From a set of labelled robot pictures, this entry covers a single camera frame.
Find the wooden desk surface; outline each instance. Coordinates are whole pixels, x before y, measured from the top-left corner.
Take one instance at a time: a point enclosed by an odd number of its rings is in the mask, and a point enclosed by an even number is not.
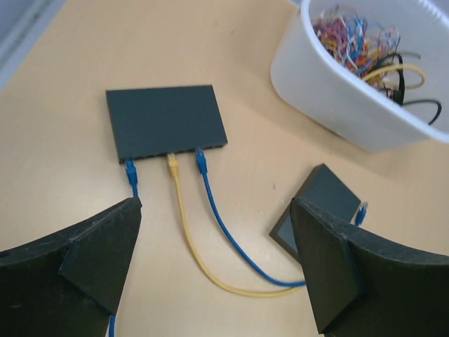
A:
[[[302,278],[268,232],[323,162],[369,201],[366,229],[449,254],[448,146],[369,154],[276,96],[269,66],[294,11],[283,0],[69,0],[0,93],[0,250],[130,196],[106,89],[213,84],[229,139],[207,152],[217,204],[271,275]],[[193,155],[179,159],[189,222],[211,270],[235,286],[272,289],[220,234]],[[183,241],[165,159],[137,168],[142,227],[117,336],[317,336],[305,289],[259,300],[212,285]]]

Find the beige table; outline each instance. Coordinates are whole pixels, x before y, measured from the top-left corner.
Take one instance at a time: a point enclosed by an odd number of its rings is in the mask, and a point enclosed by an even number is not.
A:
[[[213,84],[229,139],[207,153],[217,204],[271,275],[302,278],[267,234],[322,162],[369,201],[366,229],[449,254],[449,147],[368,154],[276,96],[269,65],[294,10],[283,0],[69,0],[0,93],[0,250],[131,195],[105,89]],[[192,232],[212,271],[235,286],[273,289],[220,234],[193,156],[179,159]],[[117,336],[317,336],[305,290],[259,300],[212,285],[183,241],[165,159],[137,168],[142,227]]]

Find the white plastic bin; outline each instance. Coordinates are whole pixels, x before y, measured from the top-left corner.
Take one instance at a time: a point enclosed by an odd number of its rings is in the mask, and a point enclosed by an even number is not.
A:
[[[414,51],[421,60],[404,58],[427,74],[421,88],[406,90],[407,100],[433,98],[443,105],[432,126],[434,105],[400,107],[333,59],[316,37],[311,19],[337,4],[354,7],[368,22],[395,25],[398,50]],[[288,104],[321,125],[369,151],[385,151],[435,138],[449,143],[449,19],[427,0],[303,0],[272,63],[276,92]],[[406,83],[419,77],[404,71]]]

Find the black cable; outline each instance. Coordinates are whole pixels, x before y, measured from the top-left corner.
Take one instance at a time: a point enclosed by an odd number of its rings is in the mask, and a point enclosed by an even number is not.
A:
[[[374,65],[374,67],[371,69],[371,71],[369,72],[373,72],[375,70],[381,69],[382,67],[386,67],[386,65],[384,65],[384,62],[386,60],[388,60],[389,58],[391,58],[391,63],[393,63],[393,58],[397,57],[399,64],[402,65],[403,64],[403,58],[402,55],[411,55],[411,56],[415,56],[416,58],[421,58],[421,55],[418,53],[412,53],[412,52],[403,52],[403,53],[390,53],[387,56],[384,56],[383,58],[380,58],[376,64]],[[410,100],[408,102],[404,102],[404,98],[406,96],[406,81],[404,78],[404,73],[402,69],[398,69],[397,70],[398,74],[399,74],[399,86],[398,89],[389,89],[384,85],[384,88],[382,88],[381,90],[385,90],[387,97],[392,99],[395,103],[399,104],[401,107],[406,106],[406,105],[413,105],[413,104],[423,104],[423,103],[433,103],[437,106],[436,108],[436,114],[434,116],[434,118],[432,118],[432,120],[428,123],[428,125],[432,125],[439,117],[441,114],[441,110],[443,109],[442,104],[438,101],[438,100],[434,100],[432,98],[424,98],[421,100]]]
[[[437,106],[436,114],[435,114],[434,118],[432,118],[432,120],[428,123],[428,125],[432,125],[438,119],[438,117],[440,117],[440,113],[441,113],[441,110],[443,109],[443,106],[441,105],[441,103],[438,100],[433,100],[431,98],[427,98],[427,99],[423,99],[423,100],[409,100],[408,102],[404,102],[403,106],[404,105],[421,104],[421,103],[433,103]]]

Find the yellow cable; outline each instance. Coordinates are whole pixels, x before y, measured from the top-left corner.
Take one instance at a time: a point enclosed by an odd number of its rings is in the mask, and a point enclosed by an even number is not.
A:
[[[362,78],[362,80],[367,82],[367,81],[369,81],[370,79],[372,79],[374,77],[377,77],[379,75],[384,74],[385,72],[393,72],[394,70],[403,70],[403,69],[413,70],[414,72],[418,73],[421,76],[421,82],[420,83],[406,86],[406,89],[416,89],[416,88],[421,87],[425,83],[425,81],[426,81],[426,74],[420,68],[418,68],[416,65],[408,65],[408,64],[388,65],[386,67],[379,68],[379,69],[377,69],[377,70],[375,70],[373,72],[370,72],[366,76],[364,76]]]
[[[190,234],[189,226],[187,225],[187,217],[185,215],[185,208],[184,208],[184,199],[182,198],[181,193],[181,184],[180,184],[180,174],[179,174],[179,165],[177,163],[177,159],[173,153],[170,153],[168,156],[168,167],[170,169],[170,174],[173,177],[173,180],[175,181],[176,186],[176,194],[177,194],[177,202],[180,208],[180,215],[181,215],[181,222],[182,222],[182,229],[184,230],[184,236],[187,242],[187,245],[189,247],[190,252],[192,253],[196,263],[200,267],[201,271],[204,273],[209,280],[214,283],[219,288],[228,291],[230,293],[234,293],[236,295],[241,296],[247,296],[247,297],[256,297],[256,298],[273,298],[273,297],[279,297],[288,295],[289,293],[293,293],[295,291],[298,291],[300,288],[289,288],[286,290],[281,291],[249,291],[249,290],[243,290],[234,288],[233,286],[228,286],[227,284],[221,282],[217,277],[212,275],[210,270],[207,268],[207,266],[204,264],[203,260],[201,259],[200,255],[198,254],[198,251],[196,251],[195,245],[192,240],[192,235]]]

